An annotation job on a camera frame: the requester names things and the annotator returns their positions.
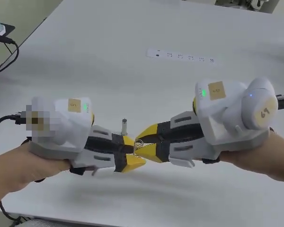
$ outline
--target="black cable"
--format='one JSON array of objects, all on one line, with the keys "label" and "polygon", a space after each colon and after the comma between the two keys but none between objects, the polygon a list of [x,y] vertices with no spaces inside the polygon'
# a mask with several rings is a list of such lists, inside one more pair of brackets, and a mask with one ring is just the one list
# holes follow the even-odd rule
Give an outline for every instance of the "black cable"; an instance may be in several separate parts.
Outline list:
[{"label": "black cable", "polygon": [[6,46],[6,48],[9,50],[10,54],[13,54],[13,52],[10,50],[10,48],[7,46],[6,43],[4,43],[4,45]]},{"label": "black cable", "polygon": [[12,40],[12,39],[10,39],[8,37],[5,37],[5,36],[1,36],[1,35],[0,35],[0,43],[3,43],[3,44],[13,44],[16,47],[16,56],[15,56],[15,58],[12,61],[10,61],[10,63],[8,63],[6,66],[4,66],[2,69],[0,69],[0,73],[1,73],[2,71],[7,69],[12,63],[14,63],[18,59],[18,57],[19,57],[19,46],[18,46],[18,44],[14,40]]},{"label": "black cable", "polygon": [[[16,115],[8,115],[8,116],[4,116],[0,118],[0,123],[3,122],[4,120],[16,120],[17,116]],[[6,216],[9,220],[14,221],[13,224],[15,224],[14,226],[18,225],[20,223],[20,219],[21,217],[18,218],[13,218],[11,217],[4,209],[2,201],[0,201],[0,209],[2,211],[2,213],[4,214],[4,216]]]}]

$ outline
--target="hand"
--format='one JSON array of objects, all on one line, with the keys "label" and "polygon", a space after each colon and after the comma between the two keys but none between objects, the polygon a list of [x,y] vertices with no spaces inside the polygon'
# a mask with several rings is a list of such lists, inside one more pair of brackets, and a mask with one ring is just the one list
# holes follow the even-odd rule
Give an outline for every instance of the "hand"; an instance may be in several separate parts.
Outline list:
[{"label": "hand", "polygon": [[224,151],[220,160],[284,182],[284,139],[271,132],[265,143],[253,150]]},{"label": "hand", "polygon": [[0,155],[0,188],[16,192],[30,182],[54,176],[68,170],[70,163],[66,160],[49,160],[40,158],[28,151],[28,143]]}]

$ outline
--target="handwritten number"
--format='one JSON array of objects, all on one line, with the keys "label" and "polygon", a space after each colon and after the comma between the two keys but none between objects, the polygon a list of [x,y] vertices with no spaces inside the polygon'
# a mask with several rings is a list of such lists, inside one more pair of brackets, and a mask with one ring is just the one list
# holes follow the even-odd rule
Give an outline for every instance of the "handwritten number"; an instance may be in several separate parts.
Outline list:
[{"label": "handwritten number", "polygon": [[261,117],[262,118],[265,118],[265,116],[266,116],[265,113],[270,114],[270,111],[267,108],[265,108],[263,111],[261,111]]}]

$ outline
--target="table surface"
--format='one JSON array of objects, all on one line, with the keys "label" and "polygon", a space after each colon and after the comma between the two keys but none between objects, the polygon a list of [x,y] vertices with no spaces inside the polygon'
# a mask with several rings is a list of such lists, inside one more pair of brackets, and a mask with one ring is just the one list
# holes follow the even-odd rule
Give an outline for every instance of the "table surface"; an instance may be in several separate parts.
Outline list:
[{"label": "table surface", "polygon": [[[216,65],[152,59],[148,48],[212,57]],[[0,117],[25,110],[33,96],[89,96],[96,124],[118,131],[127,118],[135,136],[191,110],[202,78],[258,76],[284,94],[284,18],[185,1],[64,0],[0,74]],[[273,127],[284,136],[284,110]],[[2,123],[0,154],[26,135]],[[3,204],[11,213],[102,226],[284,226],[284,183],[225,163],[62,173]]]}]

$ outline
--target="spring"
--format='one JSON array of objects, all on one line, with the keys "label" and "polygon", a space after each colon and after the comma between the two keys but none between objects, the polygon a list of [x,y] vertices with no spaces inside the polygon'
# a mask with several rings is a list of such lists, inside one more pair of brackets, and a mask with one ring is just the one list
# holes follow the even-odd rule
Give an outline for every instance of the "spring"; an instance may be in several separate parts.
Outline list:
[{"label": "spring", "polygon": [[135,140],[133,144],[133,155],[139,157],[138,155],[135,154],[135,151],[143,147],[144,142],[142,140]]}]

